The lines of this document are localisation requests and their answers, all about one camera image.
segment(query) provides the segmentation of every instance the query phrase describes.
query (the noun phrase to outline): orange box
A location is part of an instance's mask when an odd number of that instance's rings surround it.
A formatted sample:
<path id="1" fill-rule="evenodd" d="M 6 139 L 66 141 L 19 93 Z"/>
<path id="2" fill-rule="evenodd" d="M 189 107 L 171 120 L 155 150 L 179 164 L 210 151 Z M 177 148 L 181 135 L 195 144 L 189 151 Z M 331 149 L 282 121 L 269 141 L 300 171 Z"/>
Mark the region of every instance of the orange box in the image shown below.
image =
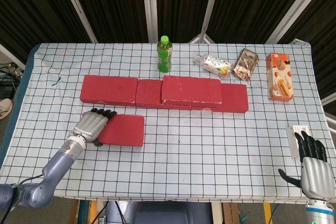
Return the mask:
<path id="1" fill-rule="evenodd" d="M 266 58 L 268 99 L 288 102 L 293 99 L 289 55 L 271 52 Z"/>

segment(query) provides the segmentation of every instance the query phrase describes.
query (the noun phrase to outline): table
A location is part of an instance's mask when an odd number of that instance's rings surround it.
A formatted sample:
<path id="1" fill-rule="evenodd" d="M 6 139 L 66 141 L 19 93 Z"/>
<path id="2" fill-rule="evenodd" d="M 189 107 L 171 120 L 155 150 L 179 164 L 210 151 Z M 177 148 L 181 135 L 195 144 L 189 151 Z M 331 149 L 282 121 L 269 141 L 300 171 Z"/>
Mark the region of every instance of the table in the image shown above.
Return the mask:
<path id="1" fill-rule="evenodd" d="M 245 47 L 260 58 L 251 81 L 230 75 L 222 83 L 247 85 L 248 112 L 95 104 L 96 108 L 115 109 L 119 114 L 144 115 L 144 145 L 100 148 L 88 145 L 57 186 L 55 196 L 306 202 L 300 189 L 288 185 L 277 170 L 282 168 L 289 176 L 299 176 L 299 162 L 290 157 L 286 128 L 302 124 L 308 125 L 311 134 L 326 146 L 336 171 L 335 149 L 317 92 L 309 44 L 174 44 L 169 74 L 218 78 L 192 64 L 194 55 L 209 52 L 234 64 Z M 290 55 L 295 94 L 290 102 L 273 102 L 267 98 L 265 59 L 270 52 Z M 33 60 L 30 75 L 28 66 Z M 158 72 L 157 60 L 155 44 L 41 44 L 31 54 L 20 86 L 22 105 L 16 104 L 11 119 L 15 122 L 18 115 L 15 129 L 13 125 L 9 127 L 4 139 L 9 148 L 0 183 L 17 183 L 41 174 L 81 115 L 93 107 L 79 100 L 84 75 L 162 79 L 164 74 Z"/>

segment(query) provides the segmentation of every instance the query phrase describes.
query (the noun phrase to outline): small white box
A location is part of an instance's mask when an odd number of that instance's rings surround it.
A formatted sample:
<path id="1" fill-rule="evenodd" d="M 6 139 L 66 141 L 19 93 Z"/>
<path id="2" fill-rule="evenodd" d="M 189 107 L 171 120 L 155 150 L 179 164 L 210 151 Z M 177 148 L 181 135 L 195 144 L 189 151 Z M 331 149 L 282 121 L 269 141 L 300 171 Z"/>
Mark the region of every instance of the small white box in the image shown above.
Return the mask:
<path id="1" fill-rule="evenodd" d="M 294 133 L 297 132 L 300 134 L 300 136 L 302 136 L 301 131 L 304 131 L 307 133 L 307 135 L 310 135 L 307 125 L 293 125 L 287 128 L 288 144 L 292 158 L 300 158 L 299 145 Z"/>

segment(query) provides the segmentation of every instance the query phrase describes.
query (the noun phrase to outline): red sponge block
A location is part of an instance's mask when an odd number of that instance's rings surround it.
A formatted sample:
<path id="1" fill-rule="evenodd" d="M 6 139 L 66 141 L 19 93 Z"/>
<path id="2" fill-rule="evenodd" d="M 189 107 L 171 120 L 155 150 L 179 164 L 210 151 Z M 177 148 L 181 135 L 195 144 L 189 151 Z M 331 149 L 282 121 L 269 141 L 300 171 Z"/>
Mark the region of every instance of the red sponge block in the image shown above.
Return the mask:
<path id="1" fill-rule="evenodd" d="M 135 106 L 151 109 L 191 110 L 191 106 L 163 104 L 161 100 L 162 81 L 139 80 L 136 89 Z"/>
<path id="2" fill-rule="evenodd" d="M 115 115 L 98 136 L 102 144 L 142 146 L 145 119 L 141 115 Z"/>
<path id="3" fill-rule="evenodd" d="M 162 101 L 165 104 L 218 107 L 222 103 L 219 79 L 164 76 Z"/>
<path id="4" fill-rule="evenodd" d="M 135 106 L 137 84 L 137 78 L 87 75 L 80 100 L 85 103 Z"/>
<path id="5" fill-rule="evenodd" d="M 243 84 L 221 84 L 222 105 L 220 107 L 193 106 L 193 110 L 208 110 L 214 112 L 245 113 L 248 111 L 247 89 Z"/>

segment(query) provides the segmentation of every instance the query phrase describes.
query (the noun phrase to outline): gray robot arm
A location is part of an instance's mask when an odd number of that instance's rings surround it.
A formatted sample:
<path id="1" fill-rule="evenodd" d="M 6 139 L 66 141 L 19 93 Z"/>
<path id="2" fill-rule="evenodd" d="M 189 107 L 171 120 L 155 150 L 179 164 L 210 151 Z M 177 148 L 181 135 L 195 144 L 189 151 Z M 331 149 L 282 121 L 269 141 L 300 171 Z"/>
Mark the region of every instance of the gray robot arm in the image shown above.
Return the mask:
<path id="1" fill-rule="evenodd" d="M 309 198 L 306 205 L 308 224 L 334 224 L 334 212 L 329 207 L 329 200 L 335 197 L 333 173 L 327 162 L 326 149 L 323 144 L 301 132 L 303 138 L 295 133 L 298 140 L 301 180 L 288 177 L 279 169 L 280 176 L 299 188 Z"/>
<path id="2" fill-rule="evenodd" d="M 99 133 L 115 112 L 103 109 L 92 109 L 86 112 L 76 124 L 59 151 L 43 168 L 44 179 L 40 183 L 23 185 L 0 185 L 0 211 L 12 207 L 23 206 L 41 208 L 52 199 L 56 186 L 70 169 L 88 143 L 95 142 Z"/>

